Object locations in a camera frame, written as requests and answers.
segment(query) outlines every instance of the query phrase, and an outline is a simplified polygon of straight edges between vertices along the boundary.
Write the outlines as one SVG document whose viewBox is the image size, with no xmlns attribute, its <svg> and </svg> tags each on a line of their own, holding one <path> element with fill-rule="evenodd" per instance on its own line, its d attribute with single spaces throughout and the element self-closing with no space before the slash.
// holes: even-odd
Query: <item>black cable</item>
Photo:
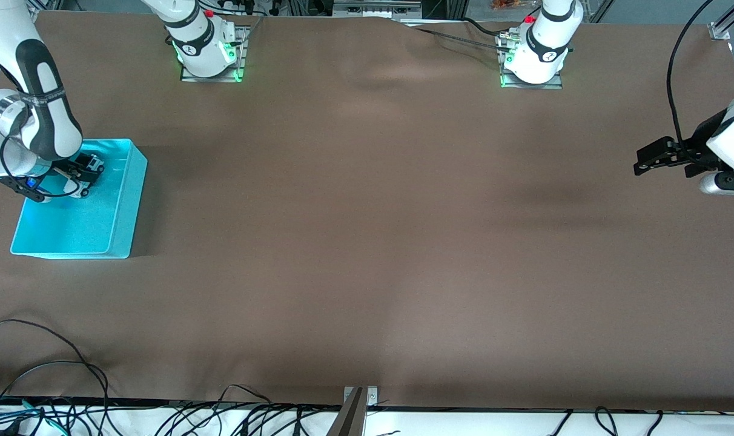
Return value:
<svg viewBox="0 0 734 436">
<path fill-rule="evenodd" d="M 647 430 L 646 436 L 652 436 L 652 432 L 655 431 L 655 428 L 658 427 L 658 424 L 660 424 L 661 420 L 663 420 L 663 411 L 658 411 L 658 419 L 655 420 L 654 423 L 650 426 L 650 429 Z"/>
<path fill-rule="evenodd" d="M 471 39 L 461 38 L 460 36 L 453 36 L 453 35 L 448 35 L 447 33 L 437 32 L 435 30 L 428 30 L 428 28 L 417 28 L 416 27 L 415 30 L 420 30 L 425 33 L 430 33 L 432 35 L 441 36 L 443 38 L 453 39 L 454 41 L 464 42 L 465 44 L 472 44 L 472 45 L 479 46 L 479 47 L 491 48 L 497 51 L 510 51 L 510 49 L 507 47 L 499 47 L 499 46 L 495 46 L 494 44 L 485 44 L 485 42 L 472 41 Z"/>
<path fill-rule="evenodd" d="M 239 384 L 235 384 L 235 383 L 229 384 L 228 386 L 226 386 L 224 388 L 224 390 L 222 391 L 222 394 L 219 395 L 219 399 L 217 400 L 217 403 L 221 403 L 221 401 L 224 399 L 224 395 L 226 395 L 226 392 L 230 388 L 240 389 L 243 392 L 247 392 L 248 394 L 253 395 L 254 397 L 257 397 L 257 398 L 259 398 L 261 400 L 265 400 L 265 402 L 267 402 L 268 404 L 272 404 L 273 403 L 273 401 L 271 401 L 268 397 L 265 397 L 264 395 L 260 394 L 259 392 L 256 392 L 256 390 L 253 390 L 250 387 L 239 385 Z"/>
<path fill-rule="evenodd" d="M 65 424 L 63 424 L 63 421 L 60 420 L 58 410 L 55 409 L 55 404 L 52 404 L 52 402 L 50 402 L 49 407 L 52 408 L 52 412 L 55 413 L 55 416 L 53 417 L 54 421 L 56 421 L 60 427 L 63 427 L 66 430 L 68 430 L 68 421 L 69 421 L 68 417 L 65 418 Z"/>
<path fill-rule="evenodd" d="M 68 403 L 68 413 L 76 415 L 76 404 L 71 403 L 68 399 L 63 397 L 63 400 L 65 400 L 66 403 Z M 55 404 L 52 402 L 52 400 L 49 400 L 49 404 L 52 406 L 52 411 L 55 410 Z M 76 416 L 69 416 L 65 419 L 65 427 L 68 430 L 68 433 L 71 432 L 71 429 L 74 428 L 74 425 L 76 425 Z"/>
<path fill-rule="evenodd" d="M 88 415 L 88 414 L 85 414 L 85 416 L 87 416 L 87 419 L 88 419 L 88 420 L 90 420 L 90 422 L 91 422 L 91 423 L 93 423 L 93 425 L 95 425 L 95 428 L 99 428 L 99 426 L 98 426 L 97 424 L 95 424 L 95 421 L 94 421 L 94 420 L 92 419 L 92 417 L 90 417 L 90 415 Z M 109 423 L 110 427 L 111 427 L 111 428 L 113 428 L 113 430 L 114 430 L 114 431 L 116 431 L 116 432 L 117 432 L 117 434 L 119 434 L 119 436 L 123 436 L 123 435 L 122 435 L 122 432 L 121 432 L 121 431 L 119 431 L 119 429 L 117 428 L 117 426 L 116 426 L 116 425 L 114 425 L 114 421 L 112 421 L 112 420 L 111 420 L 111 414 L 106 414 L 106 415 L 105 415 L 105 418 L 106 418 L 106 422 L 107 422 L 107 423 Z"/>
<path fill-rule="evenodd" d="M 101 370 L 101 368 L 99 368 L 97 365 L 88 363 L 87 359 L 84 359 L 84 356 L 82 355 L 81 351 L 79 351 L 79 348 L 77 348 L 73 342 L 66 339 L 62 334 L 54 331 L 54 329 L 47 328 L 46 326 L 39 325 L 38 323 L 34 323 L 31 321 L 18 320 L 16 318 L 9 318 L 6 320 L 1 320 L 0 326 L 4 325 L 5 323 L 21 323 L 22 325 L 34 326 L 35 328 L 43 329 L 43 331 L 46 331 L 49 334 L 51 334 L 52 336 L 57 337 L 57 339 L 62 340 L 66 345 L 68 345 L 69 348 L 71 348 L 71 350 L 74 350 L 74 353 L 76 353 L 76 355 L 79 357 L 79 361 L 87 368 L 88 371 L 90 371 L 93 374 L 95 379 L 98 381 L 98 384 L 101 385 L 101 390 L 104 393 L 104 416 L 101 418 L 101 425 L 98 427 L 98 436 L 101 436 L 101 434 L 103 434 L 104 421 L 107 419 L 107 416 L 109 414 L 109 381 L 108 381 L 108 377 L 106 376 L 106 373 L 104 373 L 104 371 Z M 99 373 L 101 373 L 104 376 L 104 379 L 106 379 L 105 382 L 101 379 L 101 376 L 98 376 Z"/>
<path fill-rule="evenodd" d="M 210 407 L 211 405 L 212 405 L 212 403 L 211 403 L 211 402 L 208 402 L 208 403 L 200 403 L 200 404 L 198 404 L 198 405 L 196 406 L 196 408 L 195 408 L 195 410 L 193 411 L 193 413 L 195 413 L 195 412 L 197 412 L 197 411 L 201 411 L 202 409 L 205 409 L 205 408 L 209 408 L 209 407 Z M 178 417 L 179 415 L 183 415 L 185 411 L 187 411 L 187 409 L 185 409 L 185 408 L 182 408 L 182 409 L 177 409 L 177 410 L 176 410 L 176 412 L 175 412 L 175 413 L 174 413 L 173 415 L 171 415 L 170 417 L 168 417 L 168 419 L 164 420 L 164 421 L 162 422 L 162 424 L 160 424 L 160 427 L 159 427 L 159 428 L 157 428 L 157 431 L 156 431 L 156 432 L 154 433 L 154 436 L 159 436 L 159 434 L 160 434 L 160 432 L 162 431 L 162 429 L 163 429 L 163 428 L 165 428 L 165 425 L 167 425 L 167 424 L 168 424 L 168 422 L 171 422 L 171 421 L 173 421 L 173 422 L 171 422 L 171 428 L 170 428 L 170 430 L 166 431 L 166 433 L 164 433 L 164 434 L 168 434 L 168 433 L 173 433 L 173 429 L 174 429 L 174 428 L 175 428 L 175 427 L 176 427 L 177 425 L 179 425 L 179 424 L 181 424 L 182 422 L 184 422 L 184 420 L 181 420 L 181 421 L 179 421 L 179 422 L 177 423 L 177 422 L 176 422 L 176 417 Z"/>
<path fill-rule="evenodd" d="M 306 415 L 301 416 L 300 417 L 300 421 L 303 420 L 303 419 L 306 419 L 309 416 L 312 416 L 312 415 L 315 415 L 315 414 L 320 414 L 321 412 L 325 412 L 325 411 L 333 411 L 334 409 L 336 409 L 336 408 L 328 408 L 328 409 L 321 409 L 320 411 L 312 411 L 309 414 L 306 414 Z M 281 433 L 285 428 L 289 427 L 290 425 L 294 424 L 297 421 L 298 420 L 295 419 L 292 422 L 289 422 L 289 423 L 283 425 L 281 428 L 278 428 L 278 430 L 276 430 L 275 432 L 273 432 L 272 434 L 270 434 L 270 436 L 278 436 L 278 434 Z"/>
<path fill-rule="evenodd" d="M 493 30 L 488 30 L 488 28 L 482 27 L 480 23 L 476 22 L 474 19 L 464 17 L 464 18 L 459 19 L 458 21 L 466 21 L 469 24 L 474 25 L 474 27 L 477 28 L 477 30 L 480 30 L 480 32 L 483 32 L 486 35 L 499 36 L 499 32 L 494 32 Z"/>
<path fill-rule="evenodd" d="M 232 432 L 231 436 L 237 436 L 240 434 L 240 436 L 248 436 L 248 430 L 251 428 L 251 425 L 254 424 L 259 419 L 264 420 L 267 419 L 267 416 L 272 411 L 280 411 L 285 406 L 282 406 L 280 404 L 262 404 L 261 406 L 256 406 L 256 408 L 251 409 L 251 411 L 248 412 L 248 415 L 240 422 L 239 425 L 235 428 L 235 430 Z M 260 414 L 259 416 L 254 417 L 254 419 L 251 419 L 251 416 L 254 415 L 257 411 L 261 411 L 261 409 L 264 409 L 265 412 Z"/>
<path fill-rule="evenodd" d="M 228 408 L 223 408 L 223 409 L 221 409 L 221 411 L 214 412 L 211 416 L 207 417 L 204 420 L 201 420 L 200 423 L 202 424 L 203 422 L 209 422 L 210 420 L 214 419 L 214 417 L 217 417 L 217 416 L 219 416 L 220 414 L 223 414 L 226 411 L 233 411 L 234 409 L 242 408 L 246 404 L 247 403 L 239 403 L 239 404 L 235 404 L 234 406 L 229 406 Z M 192 433 L 192 430 L 187 430 L 183 434 L 181 434 L 181 436 L 187 436 L 190 433 Z"/>
<path fill-rule="evenodd" d="M 553 433 L 550 433 L 550 436 L 558 436 L 558 434 L 561 433 L 561 429 L 563 428 L 563 426 L 566 424 L 569 418 L 572 417 L 573 413 L 574 409 L 566 409 L 566 416 L 564 416 L 561 422 L 558 423 L 558 427 L 555 428 L 555 431 L 553 431 Z"/>
<path fill-rule="evenodd" d="M 291 411 L 292 409 L 293 409 L 292 406 L 287 406 L 286 408 L 279 409 L 277 413 L 270 418 L 268 418 L 268 413 L 270 411 L 265 412 L 264 414 L 262 414 L 262 422 L 259 423 L 259 425 L 256 428 L 254 428 L 254 430 L 252 430 L 248 434 L 248 436 L 254 436 L 254 433 L 256 433 L 258 430 L 259 430 L 259 436 L 262 436 L 262 428 L 265 427 L 265 424 L 267 424 L 268 422 L 271 422 L 274 418 L 278 417 L 280 414 L 284 414 L 288 411 Z"/>
<path fill-rule="evenodd" d="M 173 430 L 176 428 L 176 426 L 178 426 L 179 424 L 181 424 L 184 421 L 187 421 L 187 422 L 189 422 L 192 425 L 192 430 L 193 430 L 192 433 L 195 434 L 195 435 L 197 434 L 197 432 L 195 431 L 196 428 L 203 428 L 206 425 L 208 425 L 208 423 L 210 422 L 210 419 L 207 420 L 207 421 L 205 421 L 205 422 L 200 422 L 200 424 L 195 424 L 195 423 L 193 423 L 190 420 L 190 416 L 192 416 L 193 414 L 196 414 L 197 412 L 200 412 L 202 409 L 209 409 L 210 408 L 210 404 L 209 403 L 204 403 L 204 404 L 198 406 L 198 408 L 193 409 L 193 411 L 191 411 L 189 414 L 184 414 L 184 412 L 186 412 L 187 409 L 190 408 L 192 405 L 193 404 L 190 403 L 189 406 L 184 406 L 181 409 L 181 411 L 179 411 L 179 413 L 182 415 L 182 418 L 179 420 L 179 422 L 176 422 L 176 419 L 173 420 L 173 422 L 171 423 L 171 427 L 168 429 L 168 431 L 166 431 L 165 436 L 173 436 Z"/>
<path fill-rule="evenodd" d="M 601 412 L 605 412 L 607 416 L 609 417 L 610 422 L 612 424 L 612 430 L 607 428 L 607 426 L 605 426 L 603 422 L 601 422 L 601 419 L 599 418 L 599 413 Z M 604 431 L 609 433 L 610 436 L 617 436 L 617 426 L 614 424 L 614 417 L 612 416 L 612 413 L 609 411 L 608 408 L 605 408 L 604 406 L 598 406 L 596 408 L 596 414 L 594 416 L 596 417 L 596 422 L 599 423 L 599 426 L 603 428 Z"/>
<path fill-rule="evenodd" d="M 190 420 L 190 417 L 189 416 L 184 416 L 184 419 L 187 420 L 187 422 L 192 425 L 192 428 L 203 428 L 206 425 L 208 425 L 208 423 L 206 423 L 206 424 L 202 424 L 202 425 L 200 425 L 200 427 L 198 427 L 198 425 L 195 425 L 195 423 L 193 423 L 192 420 Z M 198 436 L 198 434 L 197 434 L 196 431 L 193 431 L 193 434 L 195 436 Z M 219 435 L 221 436 L 221 417 L 219 417 Z"/>
<path fill-rule="evenodd" d="M 674 121 L 674 130 L 676 132 L 676 141 L 677 141 L 677 144 L 679 144 L 679 149 L 680 151 L 682 151 L 685 157 L 687 157 L 688 160 L 695 163 L 696 165 L 705 167 L 710 171 L 713 171 L 716 168 L 711 167 L 707 163 L 704 163 L 700 161 L 697 157 L 691 155 L 690 152 L 687 151 L 687 147 L 685 146 L 685 141 L 682 139 L 682 130 L 679 127 L 679 114 L 677 114 L 676 112 L 676 104 L 674 103 L 674 92 L 671 86 L 671 76 L 674 70 L 674 58 L 676 58 L 676 53 L 677 53 L 677 50 L 679 50 L 679 45 L 682 42 L 682 39 L 685 37 L 685 34 L 687 33 L 688 29 L 693 24 L 693 22 L 696 20 L 696 18 L 698 18 L 700 13 L 703 12 L 704 9 L 707 8 L 707 6 L 710 5 L 710 3 L 713 1 L 714 0 L 706 0 L 702 5 L 700 5 L 700 8 L 698 8 L 696 13 L 694 13 L 693 16 L 690 17 L 687 24 L 682 29 L 682 32 L 679 33 L 679 37 L 676 39 L 676 44 L 674 44 L 674 49 L 671 51 L 671 58 L 669 58 L 669 69 L 666 72 L 666 94 L 668 94 L 668 97 L 669 97 L 669 107 L 671 108 L 671 118 L 672 118 L 672 121 Z"/>
<path fill-rule="evenodd" d="M 38 422 L 36 423 L 36 427 L 33 428 L 33 431 L 30 433 L 30 436 L 35 436 L 36 432 L 38 431 L 38 428 L 41 427 L 41 422 L 44 421 L 44 410 L 39 409 L 39 416 L 38 416 Z"/>
<path fill-rule="evenodd" d="M 4 390 L 1 391 L 0 399 L 7 392 L 9 392 L 12 389 L 12 387 L 15 386 L 15 383 L 17 383 L 18 381 L 20 381 L 21 378 L 23 378 L 26 375 L 29 375 L 30 373 L 34 372 L 37 369 L 45 368 L 45 367 L 51 366 L 51 365 L 84 365 L 84 364 L 82 364 L 82 362 L 77 362 L 77 361 L 73 361 L 73 360 L 53 360 L 53 361 L 44 362 L 44 363 L 40 363 L 38 365 L 35 365 L 34 367 L 30 368 L 26 372 L 23 372 L 21 375 L 18 375 L 18 377 L 16 377 L 15 379 L 13 379 L 11 381 L 11 383 L 7 384 L 7 387 L 5 387 Z M 96 365 L 93 365 L 92 363 L 88 363 L 87 365 L 88 365 L 88 368 L 89 367 L 97 368 Z"/>
</svg>

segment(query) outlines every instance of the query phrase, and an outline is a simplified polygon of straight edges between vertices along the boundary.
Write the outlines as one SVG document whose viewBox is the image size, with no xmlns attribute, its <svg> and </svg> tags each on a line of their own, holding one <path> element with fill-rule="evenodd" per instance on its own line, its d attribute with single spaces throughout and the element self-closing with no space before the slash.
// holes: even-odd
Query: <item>blue storage tray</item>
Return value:
<svg viewBox="0 0 734 436">
<path fill-rule="evenodd" d="M 84 140 L 80 151 L 104 160 L 104 172 L 83 199 L 25 199 L 12 240 L 12 254 L 43 259 L 126 259 L 130 256 L 146 157 L 133 141 Z M 49 177 L 59 193 L 64 177 Z"/>
</svg>

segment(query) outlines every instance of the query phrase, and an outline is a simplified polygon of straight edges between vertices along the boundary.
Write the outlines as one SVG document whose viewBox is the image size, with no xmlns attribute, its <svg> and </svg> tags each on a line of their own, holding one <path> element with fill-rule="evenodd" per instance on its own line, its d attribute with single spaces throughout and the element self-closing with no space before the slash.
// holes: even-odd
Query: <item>table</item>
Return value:
<svg viewBox="0 0 734 436">
<path fill-rule="evenodd" d="M 672 134 L 679 27 L 583 25 L 563 91 L 502 89 L 488 49 L 377 18 L 265 19 L 240 84 L 179 82 L 154 16 L 37 27 L 85 137 L 131 138 L 148 175 L 127 260 L 9 254 L 0 184 L 0 319 L 74 340 L 115 397 L 734 409 L 734 198 L 631 168 Z M 734 97 L 701 25 L 675 96 L 686 135 Z M 66 356 L 0 329 L 0 389 Z M 15 392 L 99 395 L 74 368 Z"/>
</svg>

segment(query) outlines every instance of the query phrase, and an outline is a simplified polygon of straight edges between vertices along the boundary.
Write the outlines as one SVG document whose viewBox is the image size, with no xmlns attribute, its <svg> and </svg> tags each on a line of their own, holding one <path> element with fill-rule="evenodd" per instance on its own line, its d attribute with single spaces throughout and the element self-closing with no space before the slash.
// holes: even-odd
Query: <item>white surface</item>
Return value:
<svg viewBox="0 0 734 436">
<path fill-rule="evenodd" d="M 0 408 L 1 411 L 12 411 L 21 408 Z M 173 408 L 146 409 L 146 411 L 116 411 L 110 412 L 113 422 L 123 436 L 153 436 L 159 425 L 175 413 Z M 228 436 L 248 414 L 248 409 L 228 411 L 222 414 L 222 434 Z M 210 411 L 199 411 L 190 417 L 198 424 L 208 417 Z M 365 425 L 365 436 L 400 431 L 398 436 L 546 436 L 552 433 L 563 418 L 564 413 L 537 413 L 537 412 L 369 412 Z M 91 414 L 93 420 L 99 422 L 101 413 Z M 614 414 L 619 436 L 644 436 L 647 429 L 655 421 L 654 414 Z M 334 421 L 336 412 L 322 412 L 303 419 L 303 427 L 311 436 L 324 436 Z M 609 420 L 602 414 L 602 421 L 608 424 Z M 285 412 L 268 420 L 262 434 L 271 436 L 278 428 L 296 419 L 294 411 Z M 36 424 L 35 419 L 29 419 L 21 426 L 22 434 L 29 434 Z M 87 434 L 80 430 L 81 424 L 74 427 L 74 435 Z M 105 426 L 106 436 L 115 436 L 112 428 Z M 181 436 L 193 427 L 188 422 L 179 425 L 173 436 Z M 170 426 L 165 427 L 159 434 L 165 434 Z M 290 436 L 293 425 L 289 425 L 279 436 Z M 208 425 L 196 430 L 198 436 L 218 436 L 219 421 L 212 419 Z M 602 436 L 606 433 L 600 428 L 592 413 L 580 412 L 573 414 L 564 425 L 559 436 Z M 682 434 L 683 436 L 734 436 L 734 416 L 718 414 L 667 414 L 655 429 L 653 436 Z M 59 436 L 54 428 L 41 425 L 37 436 Z"/>
</svg>

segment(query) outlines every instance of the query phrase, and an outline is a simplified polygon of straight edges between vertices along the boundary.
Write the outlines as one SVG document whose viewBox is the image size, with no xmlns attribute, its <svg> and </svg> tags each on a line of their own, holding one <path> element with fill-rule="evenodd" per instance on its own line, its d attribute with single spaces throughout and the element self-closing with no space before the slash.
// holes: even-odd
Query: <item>white robotic arm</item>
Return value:
<svg viewBox="0 0 734 436">
<path fill-rule="evenodd" d="M 1 135 L 15 134 L 13 124 L 22 122 L 19 141 L 35 156 L 60 160 L 76 154 L 82 145 L 81 128 L 71 114 L 58 69 L 30 20 L 24 0 L 0 0 L 0 66 L 19 91 L 0 91 Z M 22 119 L 24 114 L 30 117 Z M 19 154 L 31 160 L 30 154 Z M 25 172 L 18 168 L 15 176 Z"/>
<path fill-rule="evenodd" d="M 36 202 L 88 195 L 103 160 L 79 153 L 82 130 L 24 0 L 0 0 L 0 66 L 18 88 L 0 89 L 0 182 Z M 49 176 L 65 177 L 63 193 L 42 190 Z"/>
<path fill-rule="evenodd" d="M 212 11 L 204 11 L 197 0 L 142 0 L 165 24 L 173 38 L 179 60 L 192 74 L 209 78 L 236 61 L 234 50 L 225 46 L 235 41 L 235 25 Z"/>
<path fill-rule="evenodd" d="M 504 67 L 527 83 L 552 79 L 563 68 L 569 41 L 583 21 L 583 12 L 580 0 L 544 0 L 536 21 L 520 25 L 520 43 Z"/>
<path fill-rule="evenodd" d="M 633 173 L 641 176 L 654 168 L 680 165 L 686 177 L 712 171 L 700 182 L 704 193 L 734 196 L 734 99 L 681 143 L 664 136 L 637 151 Z"/>
</svg>

